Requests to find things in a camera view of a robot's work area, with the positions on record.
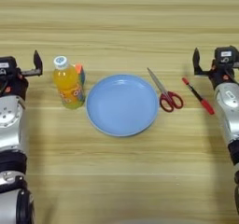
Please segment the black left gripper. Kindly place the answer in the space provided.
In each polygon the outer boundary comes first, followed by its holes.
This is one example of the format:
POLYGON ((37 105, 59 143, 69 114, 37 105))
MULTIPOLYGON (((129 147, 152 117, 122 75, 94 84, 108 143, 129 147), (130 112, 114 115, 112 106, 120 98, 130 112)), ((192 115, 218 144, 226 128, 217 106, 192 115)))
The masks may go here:
POLYGON ((26 97, 26 92, 29 86, 27 77, 41 76, 43 74, 42 60, 35 50, 34 65, 36 69, 22 71, 16 68, 11 72, 4 69, 0 70, 0 97, 16 95, 22 99, 26 97))

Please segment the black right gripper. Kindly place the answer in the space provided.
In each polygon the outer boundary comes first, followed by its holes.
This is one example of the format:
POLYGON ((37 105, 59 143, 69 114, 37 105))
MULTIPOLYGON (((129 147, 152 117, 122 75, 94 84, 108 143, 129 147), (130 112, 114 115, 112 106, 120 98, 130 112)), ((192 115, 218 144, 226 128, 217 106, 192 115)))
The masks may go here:
POLYGON ((204 71, 200 66, 200 52, 197 48, 195 48, 193 52, 192 63, 194 67, 194 75, 208 77, 212 83, 213 89, 224 83, 238 84, 231 67, 224 66, 223 68, 218 68, 215 65, 212 65, 210 70, 204 71))

